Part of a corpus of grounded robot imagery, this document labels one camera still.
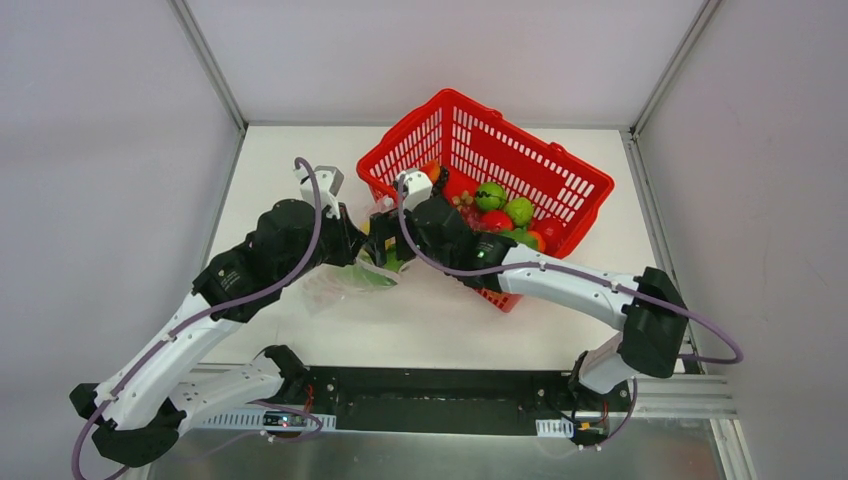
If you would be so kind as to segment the napa cabbage toy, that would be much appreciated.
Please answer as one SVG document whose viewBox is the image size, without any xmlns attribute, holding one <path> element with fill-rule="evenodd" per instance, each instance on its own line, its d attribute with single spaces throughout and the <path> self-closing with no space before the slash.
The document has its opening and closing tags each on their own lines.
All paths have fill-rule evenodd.
<svg viewBox="0 0 848 480">
<path fill-rule="evenodd" d="M 363 291 L 392 288 L 409 269 L 410 260 L 400 260 L 394 246 L 388 248 L 387 254 L 387 263 L 383 267 L 377 267 L 366 251 L 361 251 L 353 265 L 339 271 L 338 278 L 344 284 Z"/>
</svg>

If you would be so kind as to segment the clear zip top bag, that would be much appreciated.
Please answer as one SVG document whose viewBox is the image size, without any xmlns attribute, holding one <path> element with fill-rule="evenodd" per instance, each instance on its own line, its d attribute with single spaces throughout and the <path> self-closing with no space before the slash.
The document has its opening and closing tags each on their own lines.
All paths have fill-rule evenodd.
<svg viewBox="0 0 848 480">
<path fill-rule="evenodd" d="M 399 259 L 394 240 L 388 241 L 386 254 L 386 263 L 381 267 L 362 250 L 352 265 L 321 266 L 305 275 L 298 282 L 304 309 L 315 315 L 344 300 L 397 286 L 409 269 L 410 260 Z"/>
</svg>

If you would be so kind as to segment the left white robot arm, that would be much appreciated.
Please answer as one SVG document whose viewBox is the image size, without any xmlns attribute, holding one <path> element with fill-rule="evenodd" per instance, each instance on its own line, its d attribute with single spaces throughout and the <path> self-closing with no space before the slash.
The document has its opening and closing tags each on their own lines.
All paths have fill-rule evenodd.
<svg viewBox="0 0 848 480">
<path fill-rule="evenodd" d="M 213 257 L 171 319 L 109 380 L 70 393 L 83 435 L 124 468 L 152 463 L 203 421 L 254 401 L 297 404 L 308 369 L 287 346 L 186 386 L 184 377 L 224 338 L 277 302 L 283 288 L 321 265 L 353 264 L 365 241 L 345 204 L 286 199 L 256 228 Z"/>
</svg>

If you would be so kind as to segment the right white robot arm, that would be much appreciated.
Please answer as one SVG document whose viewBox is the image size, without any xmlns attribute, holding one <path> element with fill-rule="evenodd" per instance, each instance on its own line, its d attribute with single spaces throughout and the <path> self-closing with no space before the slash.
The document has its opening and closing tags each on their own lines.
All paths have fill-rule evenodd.
<svg viewBox="0 0 848 480">
<path fill-rule="evenodd" d="M 612 338 L 574 365 L 567 393 L 580 409 L 595 408 L 635 375 L 665 379 L 674 372 L 688 319 L 682 296 L 662 270 L 647 267 L 631 275 L 571 264 L 512 234 L 476 231 L 435 198 L 413 210 L 372 214 L 365 249 L 379 266 L 389 241 L 399 256 L 428 261 L 470 288 L 539 298 L 614 329 Z"/>
</svg>

